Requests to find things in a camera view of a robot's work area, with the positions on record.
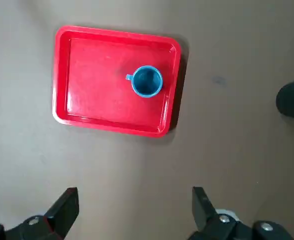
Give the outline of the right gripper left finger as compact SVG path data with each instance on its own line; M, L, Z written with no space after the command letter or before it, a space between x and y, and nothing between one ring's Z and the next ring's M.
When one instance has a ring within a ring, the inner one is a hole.
M69 187L44 215L34 215L6 230L0 224L0 240L63 240L79 215L77 187Z

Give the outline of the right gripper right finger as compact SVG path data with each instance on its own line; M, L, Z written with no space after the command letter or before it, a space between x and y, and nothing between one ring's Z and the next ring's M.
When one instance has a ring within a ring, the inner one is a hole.
M231 210L215 208L205 190L192 188L192 214L197 227L190 240L292 240L290 233L280 224L255 221L245 225Z

